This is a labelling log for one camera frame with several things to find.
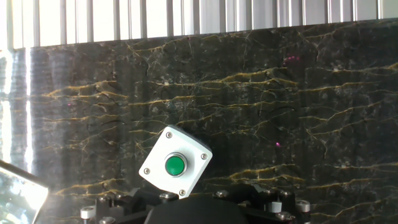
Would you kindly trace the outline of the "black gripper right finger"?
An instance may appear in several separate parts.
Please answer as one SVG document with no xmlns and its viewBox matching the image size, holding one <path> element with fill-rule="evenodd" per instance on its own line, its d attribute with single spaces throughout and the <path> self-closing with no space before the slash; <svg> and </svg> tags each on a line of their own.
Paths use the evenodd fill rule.
<svg viewBox="0 0 398 224">
<path fill-rule="evenodd" d="M 297 200 L 295 194 L 287 190 L 236 184 L 217 190 L 213 197 L 237 205 L 246 223 L 311 223 L 310 202 Z"/>
</svg>

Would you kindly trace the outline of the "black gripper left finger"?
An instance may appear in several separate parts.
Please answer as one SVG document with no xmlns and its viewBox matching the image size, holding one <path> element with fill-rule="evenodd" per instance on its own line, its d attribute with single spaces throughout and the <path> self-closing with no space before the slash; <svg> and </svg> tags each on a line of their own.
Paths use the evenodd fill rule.
<svg viewBox="0 0 398 224">
<path fill-rule="evenodd" d="M 176 201 L 179 196 L 157 188 L 135 188 L 128 194 L 111 192 L 98 197 L 94 205 L 80 209 L 83 224 L 144 223 L 157 205 Z"/>
</svg>

